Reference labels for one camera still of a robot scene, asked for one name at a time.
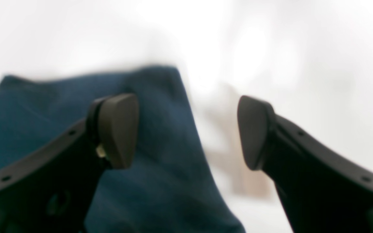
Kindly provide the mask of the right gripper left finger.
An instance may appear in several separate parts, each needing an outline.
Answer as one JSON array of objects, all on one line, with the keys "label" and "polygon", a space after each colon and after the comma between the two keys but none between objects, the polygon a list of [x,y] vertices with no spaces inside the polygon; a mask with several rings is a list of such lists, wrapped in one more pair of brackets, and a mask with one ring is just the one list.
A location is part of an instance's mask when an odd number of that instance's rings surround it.
[{"label": "right gripper left finger", "polygon": [[133,93],[96,99],[78,121],[36,152],[0,170],[0,233],[78,233],[107,169],[127,169],[136,151]]}]

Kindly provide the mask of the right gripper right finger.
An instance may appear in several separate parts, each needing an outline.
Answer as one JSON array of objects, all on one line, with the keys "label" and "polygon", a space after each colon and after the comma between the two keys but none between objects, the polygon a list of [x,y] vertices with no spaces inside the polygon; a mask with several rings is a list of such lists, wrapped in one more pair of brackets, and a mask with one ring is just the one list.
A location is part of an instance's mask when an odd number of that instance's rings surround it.
[{"label": "right gripper right finger", "polygon": [[275,184],[295,233],[373,233],[373,172],[347,160],[243,95],[237,106],[243,157]]}]

